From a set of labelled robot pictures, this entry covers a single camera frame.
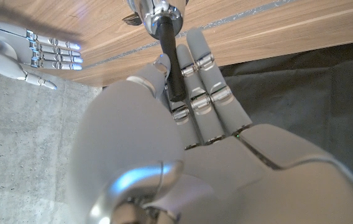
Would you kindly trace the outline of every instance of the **metal bracket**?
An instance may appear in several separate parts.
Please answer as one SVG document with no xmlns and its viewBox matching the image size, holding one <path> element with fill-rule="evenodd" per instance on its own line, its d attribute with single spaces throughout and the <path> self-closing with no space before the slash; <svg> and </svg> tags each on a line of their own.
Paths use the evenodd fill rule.
<svg viewBox="0 0 353 224">
<path fill-rule="evenodd" d="M 175 121 L 181 120 L 189 115 L 189 109 L 186 105 L 180 106 L 172 111 L 172 117 Z"/>
<path fill-rule="evenodd" d="M 211 101 L 215 103 L 217 101 L 227 98 L 230 95 L 232 95 L 232 90 L 228 86 L 224 86 L 218 91 L 211 94 Z"/>
<path fill-rule="evenodd" d="M 204 57 L 200 58 L 199 60 L 197 60 L 196 64 L 198 66 L 198 69 L 208 70 L 215 65 L 214 56 L 212 55 L 212 53 L 209 53 Z"/>
<path fill-rule="evenodd" d="M 197 66 L 194 63 L 181 69 L 181 73 L 184 77 L 189 77 L 193 75 L 195 71 L 197 71 Z"/>
<path fill-rule="evenodd" d="M 193 110 L 199 110 L 201 108 L 204 108 L 205 106 L 208 106 L 210 103 L 211 103 L 211 99 L 206 93 L 203 93 L 202 95 L 194 99 L 191 99 L 191 107 Z"/>
</svg>

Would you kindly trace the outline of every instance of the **silver metal joint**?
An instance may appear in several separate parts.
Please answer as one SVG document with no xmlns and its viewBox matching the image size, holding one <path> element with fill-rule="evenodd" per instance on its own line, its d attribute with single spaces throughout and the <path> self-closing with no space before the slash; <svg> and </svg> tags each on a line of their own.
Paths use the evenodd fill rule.
<svg viewBox="0 0 353 224">
<path fill-rule="evenodd" d="M 197 66 L 194 63 L 181 69 L 182 75 L 184 77 L 189 77 L 193 75 L 195 71 L 197 71 Z"/>
<path fill-rule="evenodd" d="M 183 105 L 175 110 L 173 110 L 172 116 L 175 121 L 179 121 L 189 115 L 189 109 L 186 105 Z"/>
<path fill-rule="evenodd" d="M 185 147 L 185 150 L 189 150 L 189 149 L 192 149 L 192 148 L 198 147 L 198 146 L 200 146 L 199 143 L 194 143 L 194 144 L 191 144 L 190 146 L 186 146 L 186 147 Z"/>
<path fill-rule="evenodd" d="M 211 94 L 211 101 L 215 103 L 227 98 L 230 95 L 232 95 L 232 90 L 228 86 L 224 86 L 220 90 Z"/>
<path fill-rule="evenodd" d="M 197 60 L 196 64 L 197 64 L 199 70 L 200 69 L 208 70 L 215 65 L 214 56 L 212 55 L 212 53 L 209 53 L 209 54 L 205 55 L 204 57 L 200 58 L 199 60 Z"/>
<path fill-rule="evenodd" d="M 37 36 L 33 33 L 33 31 L 27 30 L 26 31 L 26 38 L 31 41 L 35 41 Z"/>
<path fill-rule="evenodd" d="M 201 108 L 204 108 L 205 106 L 208 106 L 210 103 L 210 97 L 206 93 L 203 93 L 202 95 L 197 96 L 196 98 L 191 100 L 191 107 L 193 108 L 193 110 L 199 110 Z"/>
<path fill-rule="evenodd" d="M 218 142 L 218 141 L 220 141 L 220 140 L 222 140 L 224 138 L 225 138 L 225 135 L 221 135 L 221 136 L 217 136 L 217 137 L 212 138 L 212 139 L 208 139 L 208 141 L 206 142 L 206 145 L 210 145 L 212 143 L 216 143 L 216 142 Z"/>
</svg>

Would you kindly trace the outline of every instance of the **robotic hand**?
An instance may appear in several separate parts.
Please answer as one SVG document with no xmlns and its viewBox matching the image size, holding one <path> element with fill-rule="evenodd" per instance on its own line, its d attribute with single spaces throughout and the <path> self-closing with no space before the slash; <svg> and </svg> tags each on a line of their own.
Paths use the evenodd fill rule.
<svg viewBox="0 0 353 224">
<path fill-rule="evenodd" d="M 34 68 L 81 70 L 80 46 L 34 34 L 25 28 L 0 22 L 0 74 L 56 90 L 50 81 L 23 70 Z"/>
<path fill-rule="evenodd" d="M 167 100 L 162 55 L 87 109 L 68 175 L 76 220 L 353 223 L 353 175 L 292 133 L 252 126 L 202 33 L 187 41 L 176 48 L 186 100 Z"/>
</svg>

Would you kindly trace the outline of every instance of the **wood grain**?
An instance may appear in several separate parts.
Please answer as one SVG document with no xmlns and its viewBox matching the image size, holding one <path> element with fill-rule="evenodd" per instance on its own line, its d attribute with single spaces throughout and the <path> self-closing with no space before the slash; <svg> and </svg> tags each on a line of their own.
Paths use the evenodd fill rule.
<svg viewBox="0 0 353 224">
<path fill-rule="evenodd" d="M 272 1 L 190 0 L 183 31 Z M 77 41 L 84 65 L 154 41 L 143 26 L 121 21 L 130 13 L 125 0 L 0 0 L 0 21 Z M 345 44 L 353 42 L 353 0 L 299 0 L 204 30 L 204 35 L 219 65 Z M 186 38 L 176 41 L 185 43 Z M 79 72 L 44 72 L 104 86 L 134 73 L 160 53 L 160 46 L 155 46 Z"/>
<path fill-rule="evenodd" d="M 204 30 L 218 65 L 292 54 L 353 42 L 353 1 L 297 1 Z M 177 43 L 186 43 L 185 38 Z M 105 86 L 133 74 L 161 53 L 160 46 L 65 76 Z"/>
</svg>

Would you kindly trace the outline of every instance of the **robot finger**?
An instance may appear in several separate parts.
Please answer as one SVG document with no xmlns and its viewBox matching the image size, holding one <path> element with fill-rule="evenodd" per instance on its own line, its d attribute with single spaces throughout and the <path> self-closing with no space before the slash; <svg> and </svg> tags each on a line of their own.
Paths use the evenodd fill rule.
<svg viewBox="0 0 353 224">
<path fill-rule="evenodd" d="M 66 48 L 68 50 L 79 50 L 81 47 L 78 44 L 69 41 L 58 40 L 53 37 L 46 37 L 43 35 L 35 35 L 35 39 L 41 44 L 49 44 L 57 47 Z"/>
<path fill-rule="evenodd" d="M 186 38 L 196 69 L 227 134 L 236 135 L 248 128 L 252 121 L 226 85 L 203 33 L 200 30 L 191 30 Z"/>
<path fill-rule="evenodd" d="M 83 67 L 77 63 L 52 62 L 47 60 L 37 60 L 32 62 L 35 68 L 62 69 L 62 70 L 81 70 Z"/>
<path fill-rule="evenodd" d="M 211 144 L 221 140 L 225 137 L 222 124 L 195 69 L 195 63 L 191 58 L 188 47 L 179 45 L 176 48 L 176 55 L 186 85 L 187 102 L 191 106 L 190 111 L 195 117 L 199 134 L 203 138 L 204 144 Z"/>
<path fill-rule="evenodd" d="M 60 55 L 69 55 L 69 56 L 74 56 L 74 57 L 80 57 L 81 54 L 77 51 L 74 50 L 65 50 L 61 49 L 59 47 L 54 47 L 50 45 L 44 45 L 44 44 L 38 44 L 34 42 L 33 44 L 36 45 L 36 47 L 32 47 L 34 49 L 37 49 L 40 52 L 46 52 L 46 53 L 53 53 L 53 54 L 60 54 Z"/>
<path fill-rule="evenodd" d="M 168 97 L 168 89 L 166 93 L 168 105 L 170 108 L 171 115 L 178 125 L 178 132 L 182 138 L 185 150 L 192 149 L 200 146 L 200 138 L 195 128 L 192 114 L 190 113 L 188 104 L 184 101 L 172 102 Z"/>
<path fill-rule="evenodd" d="M 41 58 L 44 60 L 54 61 L 54 62 L 74 62 L 83 63 L 81 57 L 74 57 L 68 55 L 52 54 L 52 53 L 42 53 Z"/>
<path fill-rule="evenodd" d="M 136 74 L 129 76 L 128 81 L 143 85 L 154 98 L 160 100 L 164 92 L 165 80 L 170 73 L 171 63 L 167 55 L 160 55 L 154 63 L 147 64 Z"/>
</svg>

